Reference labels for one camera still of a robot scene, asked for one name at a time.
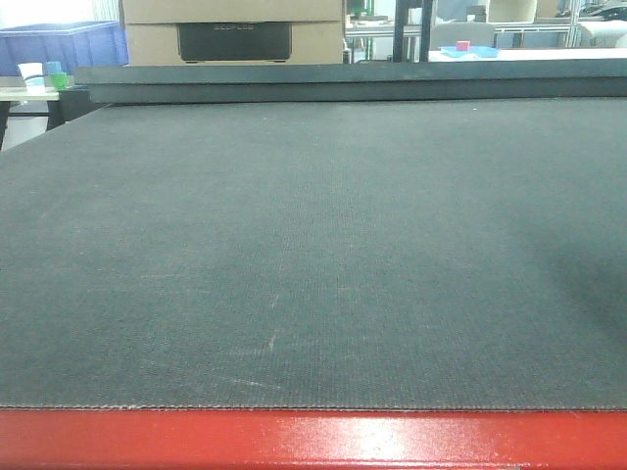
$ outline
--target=blue plastic crate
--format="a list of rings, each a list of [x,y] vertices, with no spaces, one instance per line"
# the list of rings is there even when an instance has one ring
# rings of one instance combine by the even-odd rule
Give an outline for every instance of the blue plastic crate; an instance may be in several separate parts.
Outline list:
[[[79,66],[128,64],[126,35],[118,22],[30,24],[0,29],[0,75],[20,75],[17,64],[61,62]]]

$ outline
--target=red metal frame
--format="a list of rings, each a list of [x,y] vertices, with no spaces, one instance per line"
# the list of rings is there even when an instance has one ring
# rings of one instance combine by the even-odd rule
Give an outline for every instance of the red metal frame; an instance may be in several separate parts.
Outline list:
[[[627,412],[2,410],[0,468],[627,468]]]

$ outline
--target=table leg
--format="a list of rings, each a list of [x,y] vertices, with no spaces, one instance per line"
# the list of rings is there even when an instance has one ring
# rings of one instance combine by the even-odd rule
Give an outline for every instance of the table leg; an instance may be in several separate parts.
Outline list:
[[[63,118],[63,112],[61,110],[61,102],[60,101],[49,101],[48,102],[48,126],[46,130],[52,130],[55,127],[59,127],[62,124],[65,124],[66,120]]]
[[[4,133],[7,130],[7,120],[9,120],[10,101],[0,101],[0,150],[4,142]]]

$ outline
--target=blue tray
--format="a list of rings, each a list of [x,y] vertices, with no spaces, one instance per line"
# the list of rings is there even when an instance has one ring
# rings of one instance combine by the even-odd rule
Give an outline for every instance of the blue tray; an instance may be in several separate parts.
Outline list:
[[[458,48],[456,46],[446,46],[441,47],[440,50],[445,56],[454,58],[463,57],[467,54],[475,54],[478,57],[490,59],[495,58],[499,55],[499,49],[487,46],[470,46],[469,51],[458,51]]]

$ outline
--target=wall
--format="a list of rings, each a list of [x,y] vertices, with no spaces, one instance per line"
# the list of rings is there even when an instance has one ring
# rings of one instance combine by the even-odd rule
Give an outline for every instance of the wall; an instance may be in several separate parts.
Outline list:
[[[0,27],[90,20],[92,0],[0,0]]]

